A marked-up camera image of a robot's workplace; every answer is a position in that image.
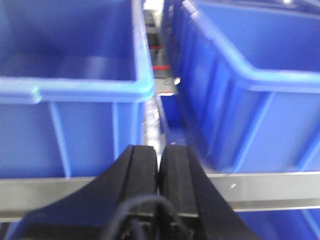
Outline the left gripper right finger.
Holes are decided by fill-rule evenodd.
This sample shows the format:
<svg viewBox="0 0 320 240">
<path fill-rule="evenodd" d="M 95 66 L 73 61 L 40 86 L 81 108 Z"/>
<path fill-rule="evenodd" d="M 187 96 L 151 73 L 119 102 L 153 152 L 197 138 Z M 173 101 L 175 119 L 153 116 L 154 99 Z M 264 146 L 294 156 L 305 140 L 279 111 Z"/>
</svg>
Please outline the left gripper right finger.
<svg viewBox="0 0 320 240">
<path fill-rule="evenodd" d="M 158 186 L 192 239 L 258 238 L 212 184 L 190 147 L 167 145 L 164 148 Z"/>
</svg>

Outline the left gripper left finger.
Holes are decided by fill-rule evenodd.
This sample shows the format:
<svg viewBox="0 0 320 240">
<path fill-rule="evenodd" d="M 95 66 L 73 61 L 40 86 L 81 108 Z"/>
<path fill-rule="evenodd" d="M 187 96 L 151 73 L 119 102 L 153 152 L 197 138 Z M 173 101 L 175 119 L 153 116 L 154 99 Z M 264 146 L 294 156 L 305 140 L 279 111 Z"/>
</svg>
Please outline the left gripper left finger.
<svg viewBox="0 0 320 240">
<path fill-rule="evenodd" d="M 89 184 L 28 214 L 23 236 L 31 240 L 98 240 L 121 203 L 157 193 L 157 173 L 154 148 L 129 145 Z"/>
</svg>

